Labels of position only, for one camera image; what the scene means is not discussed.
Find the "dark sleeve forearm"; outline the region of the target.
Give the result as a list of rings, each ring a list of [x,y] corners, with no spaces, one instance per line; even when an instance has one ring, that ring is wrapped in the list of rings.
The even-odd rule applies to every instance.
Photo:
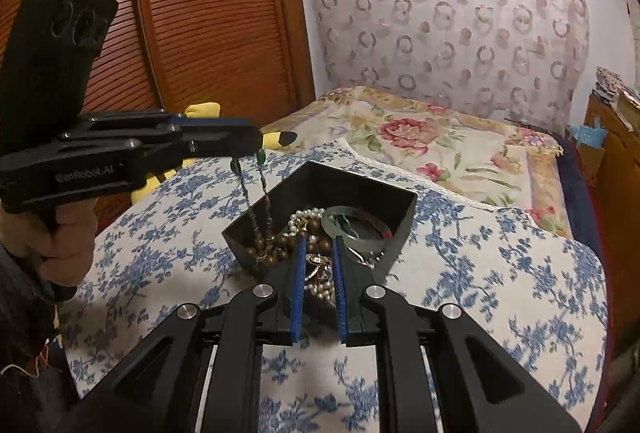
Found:
[[[1,251],[1,430],[53,432],[79,401],[54,307],[22,263]]]

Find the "person's left hand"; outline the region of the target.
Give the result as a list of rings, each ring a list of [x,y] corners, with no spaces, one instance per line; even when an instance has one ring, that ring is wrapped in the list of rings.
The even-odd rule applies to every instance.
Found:
[[[1,243],[20,260],[35,262],[43,280],[63,287],[78,286],[93,263],[96,239],[96,199],[61,205],[56,209],[56,231],[48,231],[32,213],[10,214],[1,209]]]

